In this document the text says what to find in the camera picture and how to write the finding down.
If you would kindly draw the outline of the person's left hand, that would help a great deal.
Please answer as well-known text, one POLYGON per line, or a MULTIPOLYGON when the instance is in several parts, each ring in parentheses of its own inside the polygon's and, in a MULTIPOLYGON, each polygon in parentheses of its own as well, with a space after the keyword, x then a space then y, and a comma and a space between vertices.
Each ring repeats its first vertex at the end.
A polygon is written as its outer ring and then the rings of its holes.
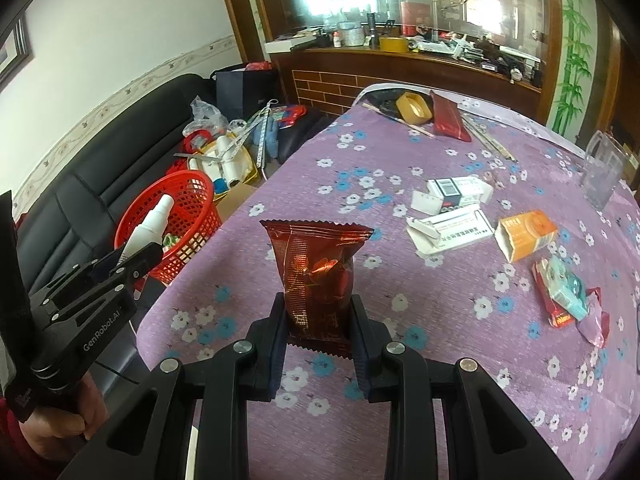
POLYGON ((104 397, 89 372, 77 387, 75 411, 36 408, 20 430, 32 450, 45 460, 71 460, 80 437, 90 440, 108 419, 104 397))

